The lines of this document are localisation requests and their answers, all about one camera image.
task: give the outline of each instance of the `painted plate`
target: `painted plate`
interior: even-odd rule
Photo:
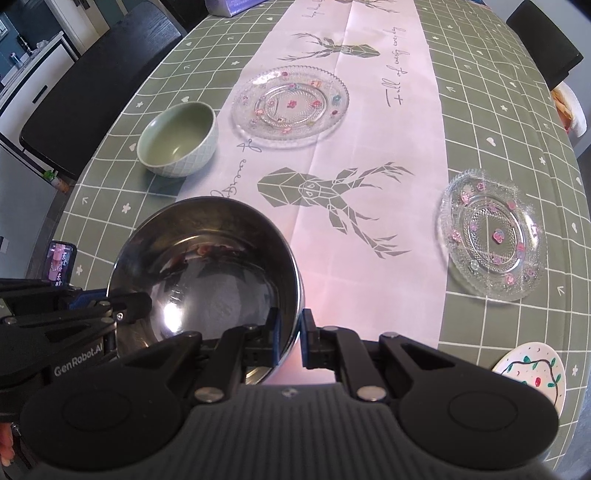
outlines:
[[[564,365],[556,351],[540,342],[520,345],[506,354],[492,369],[538,389],[554,404],[560,417],[566,398]]]
[[[349,107],[345,84],[315,67],[291,65],[267,70],[242,87],[232,118],[248,135],[297,140],[336,125]]]
[[[546,266],[540,219],[515,185],[468,170],[443,193],[437,226],[470,286],[492,299],[513,301],[533,291]]]

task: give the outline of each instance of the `black chair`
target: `black chair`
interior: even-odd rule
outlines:
[[[22,128],[22,146],[77,180],[121,110],[180,40],[158,7],[137,5],[47,94]]]
[[[205,0],[160,0],[178,24],[187,32],[209,15]]]
[[[581,52],[530,0],[522,2],[507,19],[523,42],[535,65],[552,90],[581,60]]]

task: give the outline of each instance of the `metal bowl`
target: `metal bowl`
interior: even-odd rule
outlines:
[[[303,307],[300,274],[279,230],[252,207],[220,197],[174,203],[146,220],[127,240],[109,282],[111,296],[143,291],[149,319],[120,324],[120,356],[187,330],[219,339],[237,325],[263,325],[281,313],[281,357],[296,339]],[[257,383],[269,368],[252,368]]]

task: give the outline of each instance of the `dining table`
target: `dining table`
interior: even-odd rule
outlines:
[[[344,82],[349,106],[336,128],[306,144],[238,129],[232,108],[243,85],[294,65]],[[137,157],[142,131],[158,113],[196,100],[217,115],[214,157],[185,179],[150,173]],[[342,99],[333,100],[338,111]],[[472,169],[515,184],[539,212],[547,266],[521,300],[469,289],[441,253],[441,195]],[[54,236],[77,245],[72,284],[106,288],[134,229],[202,195],[249,203],[278,226],[319,325],[373,340],[396,331],[487,369],[523,343],[550,345],[567,388],[545,464],[560,463],[591,365],[591,222],[548,88],[489,8],[267,0],[232,18],[207,17],[133,95],[77,182]],[[269,381],[330,381],[307,376],[314,372],[302,369],[298,350]]]

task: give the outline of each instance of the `bowl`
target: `bowl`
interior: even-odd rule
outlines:
[[[206,103],[179,103],[159,113],[138,140],[138,159],[163,177],[186,177],[203,168],[217,146],[217,121]]]
[[[131,235],[108,294],[139,291],[152,299],[150,318],[118,325],[119,356],[188,330],[219,339],[237,325],[263,325],[269,308],[277,307],[283,358],[303,308],[300,274],[282,234],[254,208],[222,197],[173,203]],[[249,369],[247,383],[269,372]]]

